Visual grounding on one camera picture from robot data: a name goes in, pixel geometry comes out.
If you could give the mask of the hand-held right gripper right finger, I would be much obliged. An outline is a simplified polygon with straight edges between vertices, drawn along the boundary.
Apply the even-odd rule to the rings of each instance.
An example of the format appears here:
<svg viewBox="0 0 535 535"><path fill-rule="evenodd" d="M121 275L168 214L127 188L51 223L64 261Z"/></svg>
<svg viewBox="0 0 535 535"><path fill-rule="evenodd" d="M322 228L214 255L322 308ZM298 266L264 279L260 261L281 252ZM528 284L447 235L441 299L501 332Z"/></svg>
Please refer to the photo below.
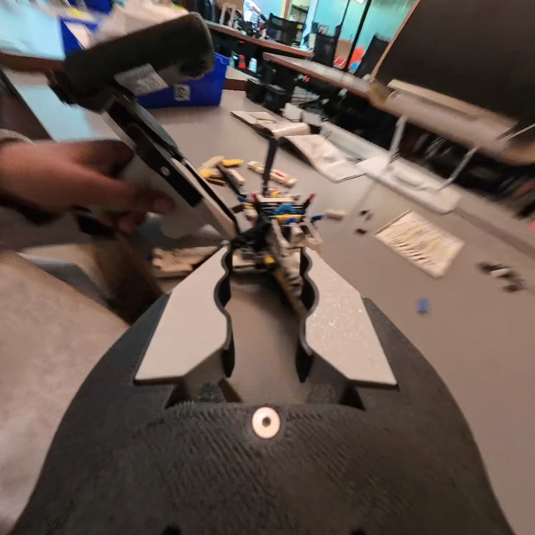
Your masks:
<svg viewBox="0 0 535 535"><path fill-rule="evenodd" d="M300 276L303 311L295 356L300 383L328 385L340 401L354 387L396 389L359 291L310 248L301 251Z"/></svg>

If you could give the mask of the blue plastic bin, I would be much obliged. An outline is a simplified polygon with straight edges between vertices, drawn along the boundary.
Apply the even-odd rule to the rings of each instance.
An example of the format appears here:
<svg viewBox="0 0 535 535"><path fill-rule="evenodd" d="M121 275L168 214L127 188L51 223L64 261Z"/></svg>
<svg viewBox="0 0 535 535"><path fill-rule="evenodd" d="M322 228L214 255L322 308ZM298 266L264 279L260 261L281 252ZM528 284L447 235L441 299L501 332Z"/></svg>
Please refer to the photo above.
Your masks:
<svg viewBox="0 0 535 535"><path fill-rule="evenodd" d="M76 22L74 19L60 17L59 27L66 58L84 50L82 34L94 37L97 23ZM221 102L230 58L215 53L215 66L198 80L174 84L158 91L138 96L139 103L147 109L218 106Z"/></svg>

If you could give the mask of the zebra sticker sheet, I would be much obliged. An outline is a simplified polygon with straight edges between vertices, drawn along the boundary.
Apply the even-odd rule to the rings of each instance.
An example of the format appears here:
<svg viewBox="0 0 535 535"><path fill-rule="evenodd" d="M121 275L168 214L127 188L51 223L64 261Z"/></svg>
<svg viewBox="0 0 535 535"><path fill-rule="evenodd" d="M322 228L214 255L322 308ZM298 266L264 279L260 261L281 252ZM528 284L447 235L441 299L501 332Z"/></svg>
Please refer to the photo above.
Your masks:
<svg viewBox="0 0 535 535"><path fill-rule="evenodd" d="M374 237L432 278L445 276L465 242L425 219L405 211L378 229Z"/></svg>

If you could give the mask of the white lego beam assembly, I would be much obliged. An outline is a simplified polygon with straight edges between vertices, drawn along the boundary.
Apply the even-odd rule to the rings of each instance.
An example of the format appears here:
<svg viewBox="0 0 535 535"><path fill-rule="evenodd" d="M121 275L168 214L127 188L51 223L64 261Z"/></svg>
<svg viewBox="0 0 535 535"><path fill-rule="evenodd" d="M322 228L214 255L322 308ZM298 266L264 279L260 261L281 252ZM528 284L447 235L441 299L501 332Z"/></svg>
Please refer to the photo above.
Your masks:
<svg viewBox="0 0 535 535"><path fill-rule="evenodd" d="M252 160L247 163L247 168L258 175L264 176L264 165L260 162ZM270 180L286 188L293 188L298 181L296 178L277 169L270 170Z"/></svg>

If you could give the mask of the person's left hand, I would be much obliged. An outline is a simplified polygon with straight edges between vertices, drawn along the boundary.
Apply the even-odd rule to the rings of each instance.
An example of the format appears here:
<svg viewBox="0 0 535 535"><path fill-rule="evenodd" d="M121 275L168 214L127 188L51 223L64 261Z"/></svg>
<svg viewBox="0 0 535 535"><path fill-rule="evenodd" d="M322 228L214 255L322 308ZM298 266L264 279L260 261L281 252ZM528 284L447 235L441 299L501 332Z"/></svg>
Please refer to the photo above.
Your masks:
<svg viewBox="0 0 535 535"><path fill-rule="evenodd" d="M1 197L49 213L97 207L97 219L125 233L148 213L167 215L172 200L115 178L132 159L116 140L72 143L9 141L1 146Z"/></svg>

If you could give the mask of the lego helicopter model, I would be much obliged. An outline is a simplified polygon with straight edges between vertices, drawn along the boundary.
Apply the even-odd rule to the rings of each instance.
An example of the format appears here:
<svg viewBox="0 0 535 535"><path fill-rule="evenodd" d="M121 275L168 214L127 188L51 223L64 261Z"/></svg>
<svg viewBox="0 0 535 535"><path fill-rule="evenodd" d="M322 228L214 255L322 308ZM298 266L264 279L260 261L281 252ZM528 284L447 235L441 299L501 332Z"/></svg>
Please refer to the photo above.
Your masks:
<svg viewBox="0 0 535 535"><path fill-rule="evenodd" d="M279 140L271 138L259 191L237 195L251 227L233 240L233 267L243 272L270 273L298 316L304 316L302 300L302 254L305 249L320 253L323 248L315 222L323 216L307 213L315 194L304 200L290 188L270 180Z"/></svg>

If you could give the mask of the lego instruction booklet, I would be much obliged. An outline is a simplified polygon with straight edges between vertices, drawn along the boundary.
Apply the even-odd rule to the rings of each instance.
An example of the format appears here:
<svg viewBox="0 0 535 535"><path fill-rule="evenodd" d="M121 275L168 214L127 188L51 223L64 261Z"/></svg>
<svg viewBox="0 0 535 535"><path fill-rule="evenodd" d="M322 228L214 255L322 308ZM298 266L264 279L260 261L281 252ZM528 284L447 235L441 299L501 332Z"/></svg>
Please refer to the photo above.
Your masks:
<svg viewBox="0 0 535 535"><path fill-rule="evenodd" d="M365 176L357 162L324 135L313 133L307 123L286 121L267 112L231 111L230 115L265 137L291 145L305 162L333 183Z"/></svg>

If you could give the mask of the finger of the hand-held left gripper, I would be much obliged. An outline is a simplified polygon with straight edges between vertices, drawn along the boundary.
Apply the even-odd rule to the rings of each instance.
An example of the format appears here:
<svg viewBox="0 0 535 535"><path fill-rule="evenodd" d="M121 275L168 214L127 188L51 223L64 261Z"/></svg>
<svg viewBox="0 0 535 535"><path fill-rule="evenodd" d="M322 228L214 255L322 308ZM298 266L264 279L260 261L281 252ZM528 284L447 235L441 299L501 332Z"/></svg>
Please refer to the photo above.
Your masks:
<svg viewBox="0 0 535 535"><path fill-rule="evenodd" d="M163 177L160 185L175 206L160 223L166 237L180 239L204 226L211 226L224 239L238 236L235 214L188 160L172 160L172 174Z"/></svg>

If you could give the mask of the pile of white yellow lego parts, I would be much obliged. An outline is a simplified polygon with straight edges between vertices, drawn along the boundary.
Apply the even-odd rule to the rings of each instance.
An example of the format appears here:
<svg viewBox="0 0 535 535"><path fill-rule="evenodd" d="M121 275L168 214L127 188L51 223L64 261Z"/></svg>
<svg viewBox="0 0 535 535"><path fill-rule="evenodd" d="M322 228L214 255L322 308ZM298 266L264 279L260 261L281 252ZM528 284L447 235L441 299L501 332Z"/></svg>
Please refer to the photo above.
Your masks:
<svg viewBox="0 0 535 535"><path fill-rule="evenodd" d="M243 163L242 159L227 159L223 155L218 155L206 160L198 168L198 172L211 184L219 186L234 184L237 187L242 187L245 180L237 168Z"/></svg>

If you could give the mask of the small black lego parts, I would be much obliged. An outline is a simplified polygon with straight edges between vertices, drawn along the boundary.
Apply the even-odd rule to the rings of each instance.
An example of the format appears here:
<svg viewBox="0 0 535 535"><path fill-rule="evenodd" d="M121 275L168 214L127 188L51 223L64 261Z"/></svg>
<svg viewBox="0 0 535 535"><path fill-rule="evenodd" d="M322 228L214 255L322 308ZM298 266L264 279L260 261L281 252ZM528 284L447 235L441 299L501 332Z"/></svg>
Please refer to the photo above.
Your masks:
<svg viewBox="0 0 535 535"><path fill-rule="evenodd" d="M517 293L526 289L523 278L508 265L481 262L477 264L477 267L482 273L502 282L502 290L507 293Z"/></svg>

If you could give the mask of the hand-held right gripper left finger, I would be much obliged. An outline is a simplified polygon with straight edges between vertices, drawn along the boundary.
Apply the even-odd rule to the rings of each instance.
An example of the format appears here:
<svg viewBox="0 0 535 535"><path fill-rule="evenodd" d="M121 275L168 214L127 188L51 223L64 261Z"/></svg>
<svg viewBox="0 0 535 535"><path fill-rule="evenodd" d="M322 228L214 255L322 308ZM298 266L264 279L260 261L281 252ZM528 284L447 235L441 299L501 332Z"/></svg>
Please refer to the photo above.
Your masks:
<svg viewBox="0 0 535 535"><path fill-rule="evenodd" d="M225 245L170 293L134 377L137 385L174 385L197 398L208 384L232 375L235 349L230 314L232 248Z"/></svg>

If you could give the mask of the black board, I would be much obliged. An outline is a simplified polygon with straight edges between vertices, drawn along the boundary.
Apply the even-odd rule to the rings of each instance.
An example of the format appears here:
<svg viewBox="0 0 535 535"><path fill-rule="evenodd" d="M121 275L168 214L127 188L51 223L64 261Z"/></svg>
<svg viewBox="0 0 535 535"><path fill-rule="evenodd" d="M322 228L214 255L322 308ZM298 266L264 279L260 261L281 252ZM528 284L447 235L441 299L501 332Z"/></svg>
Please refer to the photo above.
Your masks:
<svg viewBox="0 0 535 535"><path fill-rule="evenodd" d="M534 1L417 1L371 78L534 117Z"/></svg>

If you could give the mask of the book stand with metal base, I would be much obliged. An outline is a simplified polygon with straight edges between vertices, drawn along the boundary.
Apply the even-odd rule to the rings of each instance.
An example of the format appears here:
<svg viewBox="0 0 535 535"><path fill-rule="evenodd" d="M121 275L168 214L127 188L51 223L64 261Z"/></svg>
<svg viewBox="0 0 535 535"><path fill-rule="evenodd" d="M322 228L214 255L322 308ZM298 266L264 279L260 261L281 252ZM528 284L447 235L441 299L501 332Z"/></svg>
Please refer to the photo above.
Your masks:
<svg viewBox="0 0 535 535"><path fill-rule="evenodd" d="M370 78L368 99L398 120L386 154L367 158L358 167L432 212L445 215L455 210L460 195L453 183L476 154L508 166L534 168L534 121L518 128L517 119L396 79L385 85ZM449 178L439 179L420 166L403 162L400 144L408 124L466 149Z"/></svg>

